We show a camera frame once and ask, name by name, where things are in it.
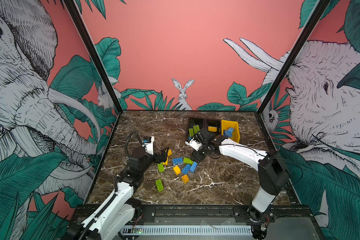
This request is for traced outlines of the black bin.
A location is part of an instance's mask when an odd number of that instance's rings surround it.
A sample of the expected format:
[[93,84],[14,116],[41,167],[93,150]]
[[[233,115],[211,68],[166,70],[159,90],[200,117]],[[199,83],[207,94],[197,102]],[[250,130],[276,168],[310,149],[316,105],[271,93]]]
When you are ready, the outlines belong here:
[[204,127],[207,128],[208,137],[222,134],[221,120],[206,119]]
[[204,127],[204,119],[187,117],[186,141],[189,142]]

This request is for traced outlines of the yellow plastic bin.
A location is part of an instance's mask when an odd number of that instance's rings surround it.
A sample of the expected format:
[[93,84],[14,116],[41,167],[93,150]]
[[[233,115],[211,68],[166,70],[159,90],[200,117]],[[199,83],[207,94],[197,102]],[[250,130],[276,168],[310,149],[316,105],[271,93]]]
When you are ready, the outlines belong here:
[[221,120],[222,135],[230,138],[232,141],[240,142],[239,123],[234,121]]

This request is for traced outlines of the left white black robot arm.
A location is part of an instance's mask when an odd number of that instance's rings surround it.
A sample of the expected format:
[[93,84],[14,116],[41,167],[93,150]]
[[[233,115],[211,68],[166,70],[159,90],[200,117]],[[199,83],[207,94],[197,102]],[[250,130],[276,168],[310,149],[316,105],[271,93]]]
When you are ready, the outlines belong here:
[[144,180],[151,163],[167,161],[170,148],[149,154],[143,146],[130,154],[125,146],[128,164],[114,180],[114,190],[81,224],[71,224],[63,240],[112,240],[128,222],[138,222],[142,216],[141,201],[133,195]]

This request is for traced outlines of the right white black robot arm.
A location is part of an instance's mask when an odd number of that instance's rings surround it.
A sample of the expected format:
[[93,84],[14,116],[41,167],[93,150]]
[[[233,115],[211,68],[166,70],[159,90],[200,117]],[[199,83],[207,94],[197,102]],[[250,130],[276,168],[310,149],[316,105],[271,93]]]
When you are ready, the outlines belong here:
[[194,151],[191,160],[202,162],[211,153],[219,153],[236,159],[258,172],[260,188],[248,207],[248,218],[259,223],[279,193],[287,185],[290,174],[284,159],[277,151],[261,151],[242,145],[224,136],[202,129],[191,137],[188,146]]

